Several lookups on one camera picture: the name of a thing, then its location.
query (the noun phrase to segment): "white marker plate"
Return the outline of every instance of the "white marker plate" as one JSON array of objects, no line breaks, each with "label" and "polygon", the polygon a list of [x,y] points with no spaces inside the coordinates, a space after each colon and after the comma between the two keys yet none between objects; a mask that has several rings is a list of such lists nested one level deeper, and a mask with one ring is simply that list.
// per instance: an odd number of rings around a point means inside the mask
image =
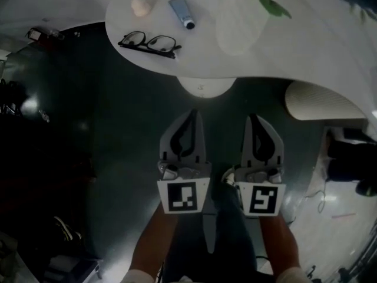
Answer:
[{"label": "white marker plate", "polygon": [[246,216],[277,216],[286,185],[269,182],[237,182],[235,185],[240,188]]},{"label": "white marker plate", "polygon": [[199,213],[210,184],[210,178],[159,180],[161,202],[166,214]]}]

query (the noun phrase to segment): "eyeglasses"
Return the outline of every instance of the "eyeglasses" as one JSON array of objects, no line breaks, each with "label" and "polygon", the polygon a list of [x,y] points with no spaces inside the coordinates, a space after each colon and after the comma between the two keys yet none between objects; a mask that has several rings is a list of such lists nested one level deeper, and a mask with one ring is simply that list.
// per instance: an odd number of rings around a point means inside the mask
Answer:
[{"label": "eyeglasses", "polygon": [[147,37],[142,31],[134,31],[125,35],[123,40],[118,43],[120,47],[147,52],[149,54],[157,54],[162,57],[176,58],[175,50],[182,48],[177,45],[175,39],[165,35],[154,37],[149,42],[145,42]]}]

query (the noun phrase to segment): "eyeglass lens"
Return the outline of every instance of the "eyeglass lens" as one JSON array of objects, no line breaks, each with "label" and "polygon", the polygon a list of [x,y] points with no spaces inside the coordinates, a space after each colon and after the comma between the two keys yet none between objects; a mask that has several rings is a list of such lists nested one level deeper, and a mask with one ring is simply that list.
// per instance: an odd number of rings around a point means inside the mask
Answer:
[{"label": "eyeglass lens", "polygon": [[172,38],[159,36],[148,43],[148,48],[161,52],[169,52],[174,48],[175,41]]},{"label": "eyeglass lens", "polygon": [[142,32],[132,32],[129,35],[127,35],[123,40],[123,44],[127,45],[139,45],[142,43],[144,39],[144,34]]}]

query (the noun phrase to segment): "eyeglass frame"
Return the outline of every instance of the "eyeglass frame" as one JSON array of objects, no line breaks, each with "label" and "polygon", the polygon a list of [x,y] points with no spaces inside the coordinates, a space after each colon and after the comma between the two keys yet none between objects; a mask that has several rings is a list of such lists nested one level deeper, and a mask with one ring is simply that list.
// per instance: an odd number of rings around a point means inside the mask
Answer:
[{"label": "eyeglass frame", "polygon": [[[143,40],[141,40],[141,42],[139,44],[136,44],[136,45],[130,45],[130,44],[124,44],[123,41],[128,37],[130,36],[131,34],[134,34],[134,33],[141,33],[143,34]],[[156,38],[160,38],[160,37],[166,37],[166,38],[170,38],[174,41],[174,45],[172,47],[172,49],[170,51],[160,51],[160,50],[154,50],[153,48],[150,48],[148,47],[148,44],[150,42],[152,42],[154,39]],[[149,54],[155,54],[155,55],[160,55],[162,57],[167,57],[167,58],[171,58],[171,59],[175,59],[176,58],[176,54],[174,53],[175,50],[179,50],[180,48],[182,48],[181,45],[177,45],[177,41],[172,38],[172,37],[169,37],[169,36],[166,36],[166,35],[158,35],[154,38],[152,38],[151,40],[149,40],[148,42],[145,42],[147,39],[147,36],[145,35],[145,32],[142,32],[142,31],[133,31],[133,32],[130,32],[129,34],[125,35],[123,37],[123,39],[118,43],[118,45],[120,47],[123,47],[123,48],[128,48],[128,49],[131,49],[131,50],[137,50],[137,51],[142,51],[142,52],[147,52]]]}]

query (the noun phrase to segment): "forearm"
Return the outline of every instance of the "forearm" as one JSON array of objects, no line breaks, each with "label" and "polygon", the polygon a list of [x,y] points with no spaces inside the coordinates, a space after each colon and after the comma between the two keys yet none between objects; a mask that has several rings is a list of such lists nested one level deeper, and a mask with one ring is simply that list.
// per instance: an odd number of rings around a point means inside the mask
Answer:
[{"label": "forearm", "polygon": [[168,254],[177,221],[177,215],[165,214],[159,204],[136,244],[130,269],[144,271],[153,278],[157,276]]},{"label": "forearm", "polygon": [[260,217],[260,227],[275,278],[292,267],[300,267],[299,249],[283,216]]}]

